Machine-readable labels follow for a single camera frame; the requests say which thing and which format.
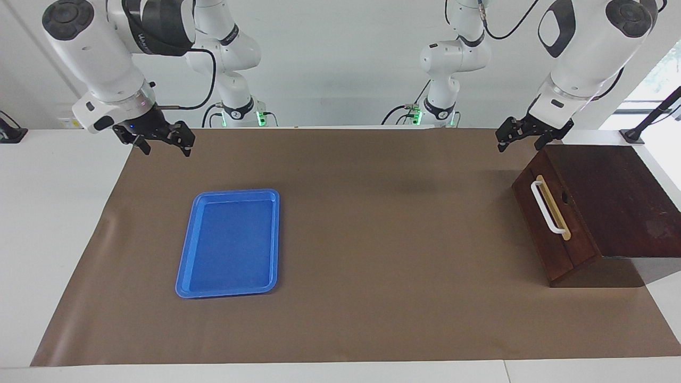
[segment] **wooden box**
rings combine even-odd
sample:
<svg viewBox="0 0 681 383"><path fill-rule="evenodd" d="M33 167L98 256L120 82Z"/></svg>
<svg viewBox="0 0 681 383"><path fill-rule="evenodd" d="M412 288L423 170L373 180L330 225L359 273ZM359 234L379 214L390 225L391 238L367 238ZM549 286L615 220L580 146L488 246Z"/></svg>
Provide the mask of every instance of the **wooden box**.
<svg viewBox="0 0 681 383"><path fill-rule="evenodd" d="M549 145L513 190L552 287L681 271L681 213L631 147Z"/></svg>

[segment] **black pole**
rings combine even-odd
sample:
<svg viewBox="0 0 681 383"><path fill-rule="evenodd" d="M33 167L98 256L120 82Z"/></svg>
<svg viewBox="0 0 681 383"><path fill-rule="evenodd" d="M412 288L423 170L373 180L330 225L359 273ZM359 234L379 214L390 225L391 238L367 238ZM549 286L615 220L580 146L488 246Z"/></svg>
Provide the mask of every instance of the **black pole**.
<svg viewBox="0 0 681 383"><path fill-rule="evenodd" d="M675 102L681 98L681 87L676 88L675 91L671 92L671 95L667 97L662 104L657 107L657 109L650 112L650 114L644 119L637 127L630 130L620 130L622 137L630 144L643 144L641 140L641 134L650 124L654 123L664 112L669 109Z"/></svg>
<svg viewBox="0 0 681 383"><path fill-rule="evenodd" d="M28 131L28 129L11 127L5 120L0 119L0 144L18 144Z"/></svg>

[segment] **brown mat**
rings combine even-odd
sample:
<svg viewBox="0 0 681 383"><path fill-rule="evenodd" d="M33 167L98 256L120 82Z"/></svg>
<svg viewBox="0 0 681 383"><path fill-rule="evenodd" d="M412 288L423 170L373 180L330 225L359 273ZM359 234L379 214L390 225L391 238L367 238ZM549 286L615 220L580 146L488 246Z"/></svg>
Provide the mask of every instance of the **brown mat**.
<svg viewBox="0 0 681 383"><path fill-rule="evenodd" d="M550 289L490 130L200 130L133 151L33 366L681 355L647 289ZM175 295L192 200L281 194L267 295Z"/></svg>

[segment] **white table surface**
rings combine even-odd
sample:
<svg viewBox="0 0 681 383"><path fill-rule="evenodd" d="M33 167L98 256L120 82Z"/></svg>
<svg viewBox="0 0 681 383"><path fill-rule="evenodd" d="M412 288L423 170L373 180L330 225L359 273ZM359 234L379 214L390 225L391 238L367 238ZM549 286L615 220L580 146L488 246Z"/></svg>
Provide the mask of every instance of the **white table surface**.
<svg viewBox="0 0 681 383"><path fill-rule="evenodd" d="M566 143L622 144L598 131L573 131ZM72 130L0 145L0 382L681 382L681 357L27 368L129 151L110 132ZM637 151L681 204L652 156ZM681 273L648 289L681 339Z"/></svg>

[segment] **blue plastic tray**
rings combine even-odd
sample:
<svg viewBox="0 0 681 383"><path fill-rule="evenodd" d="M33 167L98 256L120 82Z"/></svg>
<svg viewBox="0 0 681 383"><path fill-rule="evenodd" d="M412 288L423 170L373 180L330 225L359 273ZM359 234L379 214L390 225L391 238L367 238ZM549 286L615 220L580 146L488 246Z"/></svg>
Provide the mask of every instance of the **blue plastic tray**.
<svg viewBox="0 0 681 383"><path fill-rule="evenodd" d="M274 288L279 193L214 191L194 200L175 291L183 298L261 294Z"/></svg>

